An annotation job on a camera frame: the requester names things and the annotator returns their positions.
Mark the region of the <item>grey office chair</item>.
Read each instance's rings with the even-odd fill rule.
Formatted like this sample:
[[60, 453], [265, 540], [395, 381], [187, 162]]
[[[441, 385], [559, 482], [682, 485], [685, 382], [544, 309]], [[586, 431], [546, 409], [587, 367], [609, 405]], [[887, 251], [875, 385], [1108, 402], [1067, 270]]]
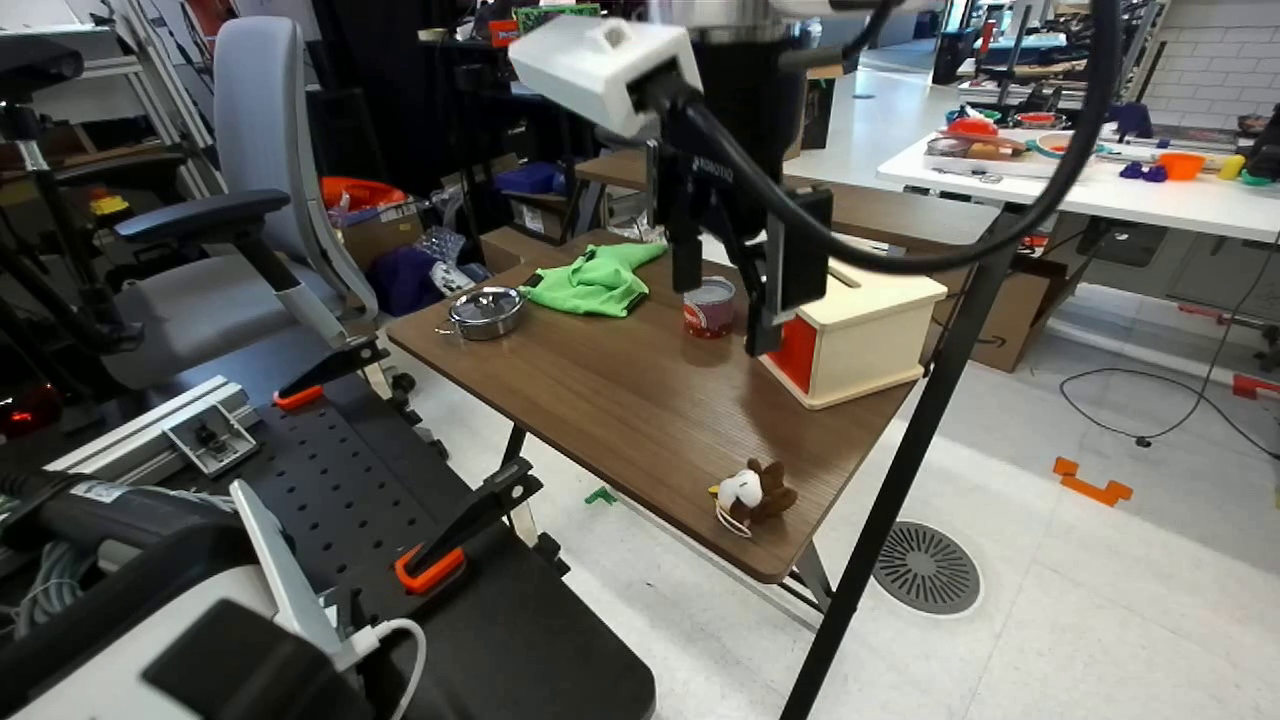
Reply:
[[114, 304], [138, 343], [102, 361], [142, 389], [279, 331], [310, 329], [340, 359], [381, 361], [378, 301], [330, 225], [305, 106], [297, 24], [256, 15], [218, 35], [214, 124], [225, 193], [118, 224], [129, 243], [224, 243], [212, 255], [124, 287]]

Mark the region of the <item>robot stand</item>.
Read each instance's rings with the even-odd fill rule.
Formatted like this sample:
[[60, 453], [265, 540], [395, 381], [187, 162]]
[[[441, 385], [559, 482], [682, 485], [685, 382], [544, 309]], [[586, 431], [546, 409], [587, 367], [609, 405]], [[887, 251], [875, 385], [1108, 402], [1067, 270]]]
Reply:
[[649, 666], [507, 525], [468, 541], [462, 573], [435, 594], [404, 592], [393, 562], [431, 539], [470, 488], [360, 377], [300, 413], [275, 410], [273, 392], [320, 354], [298, 331], [275, 334], [124, 395], [73, 436], [47, 428], [0, 442], [0, 468], [42, 466], [224, 375], [262, 411], [261, 448], [236, 474], [292, 534], [308, 577], [353, 601], [361, 620], [422, 625], [428, 665], [407, 720], [649, 720]]

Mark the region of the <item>orange bin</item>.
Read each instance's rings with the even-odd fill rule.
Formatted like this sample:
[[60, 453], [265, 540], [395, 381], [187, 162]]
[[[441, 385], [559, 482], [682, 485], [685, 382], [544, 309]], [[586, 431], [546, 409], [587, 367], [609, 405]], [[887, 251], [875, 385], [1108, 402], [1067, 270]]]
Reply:
[[323, 176], [320, 190], [324, 206], [330, 211], [381, 210], [410, 200], [406, 192], [390, 184], [344, 176]]

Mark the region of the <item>round floor drain grate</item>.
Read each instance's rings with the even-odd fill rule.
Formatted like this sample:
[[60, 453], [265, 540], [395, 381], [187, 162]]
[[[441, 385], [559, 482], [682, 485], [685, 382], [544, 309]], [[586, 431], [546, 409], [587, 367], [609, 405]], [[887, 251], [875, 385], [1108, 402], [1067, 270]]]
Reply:
[[970, 553], [951, 536], [919, 521], [899, 520], [890, 528], [872, 579], [906, 609], [938, 618], [970, 611], [983, 593]]

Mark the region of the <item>small metal pot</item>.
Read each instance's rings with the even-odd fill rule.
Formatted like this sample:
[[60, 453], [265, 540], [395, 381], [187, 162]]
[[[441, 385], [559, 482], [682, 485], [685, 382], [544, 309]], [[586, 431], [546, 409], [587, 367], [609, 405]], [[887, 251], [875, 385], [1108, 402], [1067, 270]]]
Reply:
[[484, 286], [449, 302], [436, 334], [463, 341], [490, 341], [511, 334], [524, 319], [525, 297], [512, 287]]

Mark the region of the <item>white table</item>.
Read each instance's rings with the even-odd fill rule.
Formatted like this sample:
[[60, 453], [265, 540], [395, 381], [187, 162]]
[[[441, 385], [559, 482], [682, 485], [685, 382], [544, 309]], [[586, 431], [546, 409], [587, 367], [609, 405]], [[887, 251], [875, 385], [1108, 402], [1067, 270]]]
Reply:
[[[882, 163], [878, 178], [1028, 205], [1044, 190], [1057, 165], [1033, 151], [1000, 161], [941, 158], [928, 151], [937, 136], [928, 133]], [[1253, 187], [1212, 174], [1153, 183], [1124, 179], [1121, 168], [1120, 161], [1091, 160], [1059, 210], [1236, 240], [1280, 240], [1280, 183]]]

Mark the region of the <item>brown cardboard box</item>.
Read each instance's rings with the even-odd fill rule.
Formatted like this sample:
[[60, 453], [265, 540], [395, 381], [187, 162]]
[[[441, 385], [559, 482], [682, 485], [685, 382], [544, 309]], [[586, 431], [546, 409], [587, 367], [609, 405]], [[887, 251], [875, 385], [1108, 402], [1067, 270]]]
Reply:
[[420, 213], [408, 206], [388, 208], [339, 229], [347, 254], [361, 272], [396, 251], [416, 243], [422, 233]]

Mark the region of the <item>red tin can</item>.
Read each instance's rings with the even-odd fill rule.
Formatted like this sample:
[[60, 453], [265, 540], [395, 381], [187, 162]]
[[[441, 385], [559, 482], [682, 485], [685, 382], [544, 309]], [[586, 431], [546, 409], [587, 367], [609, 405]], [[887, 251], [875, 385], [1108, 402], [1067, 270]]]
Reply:
[[722, 275], [705, 275], [684, 293], [684, 329], [694, 337], [716, 340], [730, 334], [736, 320], [736, 287]]

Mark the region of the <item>black clamp with orange tip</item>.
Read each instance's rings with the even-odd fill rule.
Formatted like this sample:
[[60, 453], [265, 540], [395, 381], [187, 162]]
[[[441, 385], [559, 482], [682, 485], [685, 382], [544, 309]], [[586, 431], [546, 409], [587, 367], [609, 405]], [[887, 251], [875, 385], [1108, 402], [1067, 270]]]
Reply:
[[324, 396], [324, 386], [379, 365], [389, 357], [375, 336], [353, 337], [287, 382], [271, 397], [283, 413], [293, 413]]
[[428, 597], [463, 574], [467, 543], [498, 525], [541, 488], [527, 459], [516, 457], [502, 465], [471, 491], [442, 529], [394, 561], [392, 568], [404, 593]]

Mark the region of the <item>aluminium extrusion bar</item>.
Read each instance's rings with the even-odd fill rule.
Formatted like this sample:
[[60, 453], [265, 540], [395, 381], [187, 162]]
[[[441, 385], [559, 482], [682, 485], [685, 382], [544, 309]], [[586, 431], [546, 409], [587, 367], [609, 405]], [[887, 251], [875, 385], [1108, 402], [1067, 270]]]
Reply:
[[45, 469], [125, 486], [157, 486], [183, 470], [216, 479], [257, 451], [251, 430], [261, 420], [242, 386], [215, 375]]

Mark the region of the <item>dark blue bag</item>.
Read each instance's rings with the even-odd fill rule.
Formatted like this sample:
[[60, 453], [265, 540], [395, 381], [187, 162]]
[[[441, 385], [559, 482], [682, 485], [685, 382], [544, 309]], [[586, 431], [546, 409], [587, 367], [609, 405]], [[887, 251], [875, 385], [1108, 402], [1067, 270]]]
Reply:
[[383, 254], [365, 272], [381, 313], [403, 316], [442, 301], [445, 296], [433, 273], [442, 260], [415, 243]]

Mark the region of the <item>green cloth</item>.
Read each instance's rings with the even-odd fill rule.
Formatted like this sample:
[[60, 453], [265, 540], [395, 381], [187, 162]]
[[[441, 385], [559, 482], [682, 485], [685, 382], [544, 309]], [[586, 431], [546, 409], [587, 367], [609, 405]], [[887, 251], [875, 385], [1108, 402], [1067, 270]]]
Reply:
[[626, 318], [650, 293], [637, 269], [664, 254], [659, 243], [589, 245], [571, 264], [535, 270], [518, 292], [558, 313]]

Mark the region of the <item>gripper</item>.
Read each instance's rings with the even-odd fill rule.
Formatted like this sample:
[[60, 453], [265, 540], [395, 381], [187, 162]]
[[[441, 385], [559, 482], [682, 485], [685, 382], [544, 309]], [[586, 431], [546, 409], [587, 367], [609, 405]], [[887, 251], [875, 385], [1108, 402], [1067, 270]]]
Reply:
[[[782, 68], [780, 58], [801, 47], [800, 38], [692, 41], [707, 110], [777, 188], [800, 132], [806, 83], [804, 70]], [[664, 138], [654, 142], [654, 222], [666, 231], [678, 293], [701, 283], [701, 219], [764, 219], [776, 205], [755, 183], [741, 184], [741, 172], [700, 129], [687, 128], [687, 145], [685, 152]], [[826, 296], [829, 252], [773, 215], [754, 240], [731, 233], [724, 247], [746, 291], [748, 356], [780, 350], [783, 325]]]

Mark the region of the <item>brown and white plush bird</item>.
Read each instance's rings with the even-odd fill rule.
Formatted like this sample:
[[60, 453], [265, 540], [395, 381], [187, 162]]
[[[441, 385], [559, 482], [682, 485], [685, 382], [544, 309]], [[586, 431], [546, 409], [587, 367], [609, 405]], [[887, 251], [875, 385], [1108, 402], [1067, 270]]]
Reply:
[[708, 495], [719, 524], [746, 539], [753, 537], [756, 524], [780, 518], [799, 500], [799, 492], [786, 482], [785, 464], [763, 464], [756, 457], [750, 457], [742, 470], [709, 487]]

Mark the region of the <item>wooden box with red side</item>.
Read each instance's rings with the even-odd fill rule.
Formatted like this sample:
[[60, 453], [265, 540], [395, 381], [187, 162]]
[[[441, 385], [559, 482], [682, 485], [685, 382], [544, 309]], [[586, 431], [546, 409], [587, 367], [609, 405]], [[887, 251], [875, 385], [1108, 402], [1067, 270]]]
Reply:
[[762, 364], [810, 410], [918, 380], [931, 318], [946, 293], [928, 275], [832, 261], [824, 297], [796, 310]]

